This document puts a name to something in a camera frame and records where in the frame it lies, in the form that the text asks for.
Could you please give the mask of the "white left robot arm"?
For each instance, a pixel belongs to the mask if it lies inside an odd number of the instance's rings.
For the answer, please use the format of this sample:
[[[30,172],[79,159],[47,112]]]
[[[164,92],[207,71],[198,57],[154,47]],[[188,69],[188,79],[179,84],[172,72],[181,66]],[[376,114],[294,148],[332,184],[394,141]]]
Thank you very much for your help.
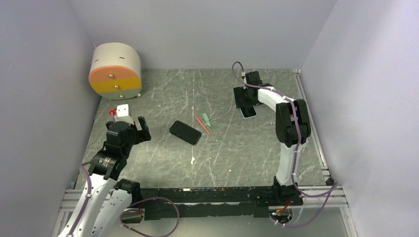
[[[151,140],[145,118],[138,117],[138,121],[140,129],[126,121],[106,123],[102,148],[90,160],[88,169],[81,167],[86,183],[73,214],[59,234],[61,237],[99,237],[125,208],[140,204],[140,184],[119,179],[132,147]]]

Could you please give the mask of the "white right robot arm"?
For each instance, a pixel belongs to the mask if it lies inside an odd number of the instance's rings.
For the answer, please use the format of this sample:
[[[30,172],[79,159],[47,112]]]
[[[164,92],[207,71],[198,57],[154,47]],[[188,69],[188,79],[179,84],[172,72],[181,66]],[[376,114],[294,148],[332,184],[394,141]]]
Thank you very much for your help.
[[[233,89],[236,108],[243,117],[256,115],[255,106],[266,105],[275,112],[275,133],[281,145],[280,164],[275,175],[276,187],[272,200],[285,204],[291,194],[302,193],[296,182],[300,153],[311,136],[307,104],[303,99],[290,98],[268,83],[263,83],[257,71],[241,73],[242,86]]]

